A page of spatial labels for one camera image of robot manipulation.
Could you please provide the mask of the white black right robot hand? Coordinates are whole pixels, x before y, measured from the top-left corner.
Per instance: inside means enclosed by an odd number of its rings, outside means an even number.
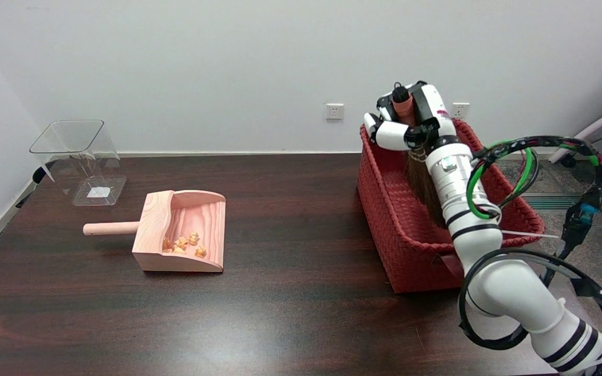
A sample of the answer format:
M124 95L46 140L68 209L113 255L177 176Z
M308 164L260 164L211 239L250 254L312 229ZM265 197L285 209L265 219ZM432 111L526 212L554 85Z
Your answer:
M378 98L376 113L365 113L363 127L371 143L394 151L432 152L458 142L452 118L437 88L425 81L402 85Z

